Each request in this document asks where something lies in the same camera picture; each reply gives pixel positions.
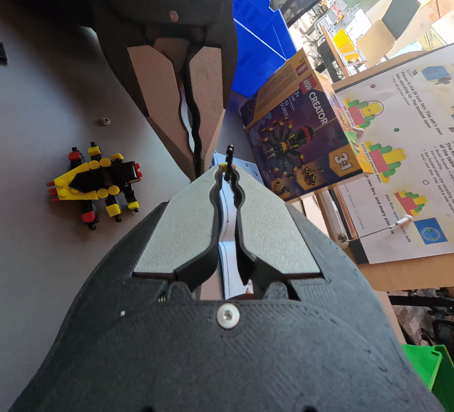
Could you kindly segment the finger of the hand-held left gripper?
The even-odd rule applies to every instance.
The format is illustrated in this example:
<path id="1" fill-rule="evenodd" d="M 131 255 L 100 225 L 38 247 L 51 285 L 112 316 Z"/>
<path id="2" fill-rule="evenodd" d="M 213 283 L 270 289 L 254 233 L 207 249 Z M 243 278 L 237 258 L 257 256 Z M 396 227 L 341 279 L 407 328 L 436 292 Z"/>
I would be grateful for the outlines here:
<path id="1" fill-rule="evenodd" d="M 185 98 L 196 178 L 211 166 L 224 120 L 221 54 L 219 48 L 203 46 L 186 68 Z"/>
<path id="2" fill-rule="evenodd" d="M 181 171 L 195 180 L 194 155 L 181 118 L 177 80 L 188 46 L 186 39 L 160 37 L 154 46 L 130 46 L 127 50 L 148 111 L 147 121 Z"/>

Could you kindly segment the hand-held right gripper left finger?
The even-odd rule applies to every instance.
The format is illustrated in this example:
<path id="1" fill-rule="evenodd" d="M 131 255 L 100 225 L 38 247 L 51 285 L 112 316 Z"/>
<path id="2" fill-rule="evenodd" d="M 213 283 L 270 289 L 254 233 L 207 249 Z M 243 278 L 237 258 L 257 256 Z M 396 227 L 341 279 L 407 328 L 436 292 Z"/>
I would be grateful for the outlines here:
<path id="1" fill-rule="evenodd" d="M 216 271 L 223 225 L 223 168 L 210 168 L 165 207 L 133 274 L 183 282 L 196 290 Z"/>

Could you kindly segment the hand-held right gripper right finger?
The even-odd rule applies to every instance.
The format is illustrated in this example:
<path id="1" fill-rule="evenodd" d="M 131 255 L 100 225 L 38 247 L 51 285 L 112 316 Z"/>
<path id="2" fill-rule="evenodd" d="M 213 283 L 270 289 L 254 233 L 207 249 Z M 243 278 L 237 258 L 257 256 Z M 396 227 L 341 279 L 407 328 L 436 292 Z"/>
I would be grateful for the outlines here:
<path id="1" fill-rule="evenodd" d="M 240 278 L 261 299 L 275 282 L 319 279 L 322 272 L 285 201 L 238 166 L 231 168 Z"/>

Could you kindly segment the black lego plate yellow stud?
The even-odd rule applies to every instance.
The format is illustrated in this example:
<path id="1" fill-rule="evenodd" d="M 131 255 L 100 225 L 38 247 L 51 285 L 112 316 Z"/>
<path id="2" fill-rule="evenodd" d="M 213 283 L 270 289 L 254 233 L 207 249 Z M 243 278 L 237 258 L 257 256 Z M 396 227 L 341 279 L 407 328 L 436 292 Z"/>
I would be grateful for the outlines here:
<path id="1" fill-rule="evenodd" d="M 231 181 L 232 167 L 233 167 L 233 154 L 234 146 L 229 144 L 226 148 L 226 159 L 222 164 L 223 178 L 225 182 Z"/>

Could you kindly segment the open lego instruction booklet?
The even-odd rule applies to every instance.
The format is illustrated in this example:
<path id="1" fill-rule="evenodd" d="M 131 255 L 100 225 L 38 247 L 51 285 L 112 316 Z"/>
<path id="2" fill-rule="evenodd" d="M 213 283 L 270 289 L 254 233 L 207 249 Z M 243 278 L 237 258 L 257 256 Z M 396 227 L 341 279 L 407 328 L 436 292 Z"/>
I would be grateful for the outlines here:
<path id="1" fill-rule="evenodd" d="M 219 253 L 223 273 L 224 297 L 233 298 L 244 294 L 253 294 L 253 284 L 248 280 L 243 284 L 236 260 L 236 206 L 230 182 L 223 180 L 219 193 L 222 205 L 222 227 L 219 237 Z"/>

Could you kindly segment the yellow black lego spider model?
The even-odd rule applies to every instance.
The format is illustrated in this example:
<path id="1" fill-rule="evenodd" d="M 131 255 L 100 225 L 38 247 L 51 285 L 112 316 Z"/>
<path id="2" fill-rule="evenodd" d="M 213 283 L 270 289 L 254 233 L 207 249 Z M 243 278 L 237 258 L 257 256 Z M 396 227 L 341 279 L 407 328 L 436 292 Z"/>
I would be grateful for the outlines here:
<path id="1" fill-rule="evenodd" d="M 99 223 L 95 201 L 104 201 L 108 216 L 116 222 L 122 222 L 119 194 L 124 195 L 128 210 L 138 213 L 140 205 L 132 185 L 142 179 L 139 164 L 124 161 L 121 153 L 105 157 L 95 142 L 91 142 L 88 156 L 86 161 L 77 147 L 71 148 L 68 171 L 46 184 L 50 201 L 79 202 L 82 221 L 90 231 Z"/>

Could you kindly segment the lego set box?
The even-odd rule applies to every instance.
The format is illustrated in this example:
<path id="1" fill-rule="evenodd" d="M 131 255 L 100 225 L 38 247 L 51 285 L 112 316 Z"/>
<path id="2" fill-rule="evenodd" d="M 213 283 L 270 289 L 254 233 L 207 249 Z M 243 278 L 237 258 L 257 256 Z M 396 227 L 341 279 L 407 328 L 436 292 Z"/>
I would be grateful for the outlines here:
<path id="1" fill-rule="evenodd" d="M 265 186 L 287 203 L 374 173 L 331 84 L 303 48 L 239 112 Z"/>

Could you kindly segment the yellow bin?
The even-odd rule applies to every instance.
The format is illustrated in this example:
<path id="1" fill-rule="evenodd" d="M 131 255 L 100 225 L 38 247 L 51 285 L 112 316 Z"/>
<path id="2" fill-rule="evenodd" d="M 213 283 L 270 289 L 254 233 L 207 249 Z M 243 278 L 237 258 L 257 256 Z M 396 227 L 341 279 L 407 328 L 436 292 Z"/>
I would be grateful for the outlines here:
<path id="1" fill-rule="evenodd" d="M 333 41 L 347 63 L 354 64 L 362 61 L 353 41 L 344 29 L 339 29 L 337 34 L 333 37 Z"/>

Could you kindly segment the green plastic bin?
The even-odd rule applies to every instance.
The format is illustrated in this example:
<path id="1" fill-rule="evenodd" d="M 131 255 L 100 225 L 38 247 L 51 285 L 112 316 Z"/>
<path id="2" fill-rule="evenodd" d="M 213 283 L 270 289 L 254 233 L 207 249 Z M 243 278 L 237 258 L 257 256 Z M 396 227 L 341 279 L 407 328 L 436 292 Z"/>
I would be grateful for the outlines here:
<path id="1" fill-rule="evenodd" d="M 415 346 L 402 344 L 401 347 L 424 385 L 431 392 L 453 394 L 454 366 L 444 345 Z"/>

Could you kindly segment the chair with black backrest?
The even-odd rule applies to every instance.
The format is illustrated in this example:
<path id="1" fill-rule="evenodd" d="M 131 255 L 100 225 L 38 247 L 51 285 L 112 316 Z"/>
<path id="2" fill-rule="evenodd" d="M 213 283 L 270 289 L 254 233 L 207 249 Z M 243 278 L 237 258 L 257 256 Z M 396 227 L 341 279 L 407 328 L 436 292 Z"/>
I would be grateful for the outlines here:
<path id="1" fill-rule="evenodd" d="M 375 66 L 394 47 L 420 8 L 418 0 L 392 0 L 381 19 L 357 40 L 367 68 Z"/>

